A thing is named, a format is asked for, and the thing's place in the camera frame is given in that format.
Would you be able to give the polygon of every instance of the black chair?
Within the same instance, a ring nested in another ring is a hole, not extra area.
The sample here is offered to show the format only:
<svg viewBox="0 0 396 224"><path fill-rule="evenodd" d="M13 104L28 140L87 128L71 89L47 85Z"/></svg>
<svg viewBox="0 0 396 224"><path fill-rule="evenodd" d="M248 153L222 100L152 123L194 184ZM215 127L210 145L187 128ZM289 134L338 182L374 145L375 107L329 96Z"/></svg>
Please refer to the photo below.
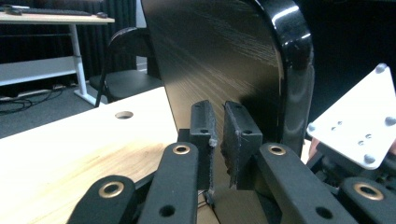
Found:
<svg viewBox="0 0 396 224"><path fill-rule="evenodd" d="M113 57L118 54L148 58L148 71L123 70L110 72ZM116 32L106 49L102 74L90 78L90 85L98 91L95 107L102 94L109 103L161 87L158 69L151 46L149 32L145 28L125 28Z"/></svg>

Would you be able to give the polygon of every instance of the wooden tabletop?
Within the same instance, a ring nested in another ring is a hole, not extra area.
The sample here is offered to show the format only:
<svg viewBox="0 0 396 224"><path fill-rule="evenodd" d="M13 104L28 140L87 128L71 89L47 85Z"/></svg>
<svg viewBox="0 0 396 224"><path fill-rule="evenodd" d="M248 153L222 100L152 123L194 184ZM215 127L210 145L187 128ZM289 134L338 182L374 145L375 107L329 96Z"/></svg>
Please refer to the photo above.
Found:
<svg viewBox="0 0 396 224"><path fill-rule="evenodd" d="M65 223L96 180L137 182L176 140L163 88L0 139L0 223Z"/></svg>
<svg viewBox="0 0 396 224"><path fill-rule="evenodd" d="M0 12L0 23L4 24L91 24L100 25L114 22L114 19L101 19L96 16L64 16L43 14L8 15Z"/></svg>

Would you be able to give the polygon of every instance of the metal ring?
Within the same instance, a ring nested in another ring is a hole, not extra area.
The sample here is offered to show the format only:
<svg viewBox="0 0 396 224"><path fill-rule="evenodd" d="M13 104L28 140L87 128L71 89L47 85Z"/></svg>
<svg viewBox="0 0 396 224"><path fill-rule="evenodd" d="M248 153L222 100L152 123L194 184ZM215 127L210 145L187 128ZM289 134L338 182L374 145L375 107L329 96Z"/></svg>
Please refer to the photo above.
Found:
<svg viewBox="0 0 396 224"><path fill-rule="evenodd" d="M363 190L364 188L371 190L373 193L365 192ZM381 201L384 199L384 194L382 194L382 192L379 191L379 189L376 189L375 187L365 183L357 183L353 186L353 189L356 190L356 192L358 192L359 195L368 198L370 200Z"/></svg>
<svg viewBox="0 0 396 224"><path fill-rule="evenodd" d="M174 147L173 151L177 155L184 155L190 152L190 148L188 146L177 146Z"/></svg>
<svg viewBox="0 0 396 224"><path fill-rule="evenodd" d="M114 190L111 190L110 192L106 192L106 189L110 186L115 186L116 188ZM124 185L120 181L111 181L106 183L99 189L99 196L101 196L102 198L114 198L121 194L123 189Z"/></svg>
<svg viewBox="0 0 396 224"><path fill-rule="evenodd" d="M282 156L286 154L286 150L283 147L269 147L268 150L277 156Z"/></svg>

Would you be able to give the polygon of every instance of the white metal plate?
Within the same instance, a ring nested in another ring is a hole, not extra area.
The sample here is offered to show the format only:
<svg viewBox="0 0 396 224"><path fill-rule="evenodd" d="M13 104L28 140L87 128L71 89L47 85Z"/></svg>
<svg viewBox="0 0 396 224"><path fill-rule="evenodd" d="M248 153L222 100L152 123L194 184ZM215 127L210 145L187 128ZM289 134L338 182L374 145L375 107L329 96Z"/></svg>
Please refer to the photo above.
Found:
<svg viewBox="0 0 396 224"><path fill-rule="evenodd" d="M389 67L381 63L310 123L307 131L359 166L374 170L396 138L395 119L392 76Z"/></svg>

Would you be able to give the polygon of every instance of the white desk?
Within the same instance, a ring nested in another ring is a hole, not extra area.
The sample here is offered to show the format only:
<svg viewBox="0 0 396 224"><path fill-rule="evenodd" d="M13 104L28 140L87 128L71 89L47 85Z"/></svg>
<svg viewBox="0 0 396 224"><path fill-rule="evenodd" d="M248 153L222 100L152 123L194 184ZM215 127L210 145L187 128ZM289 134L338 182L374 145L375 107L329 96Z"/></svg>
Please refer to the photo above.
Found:
<svg viewBox="0 0 396 224"><path fill-rule="evenodd" d="M114 20L110 18L100 19L96 16L87 17L37 14L12 16L4 12L0 12L0 24L68 25L71 33L74 54L73 56L61 58L0 64L0 86L76 73L78 77L79 90L75 91L75 94L94 105L95 98L87 93L81 54L79 52L76 25L105 25L109 22L114 22Z"/></svg>

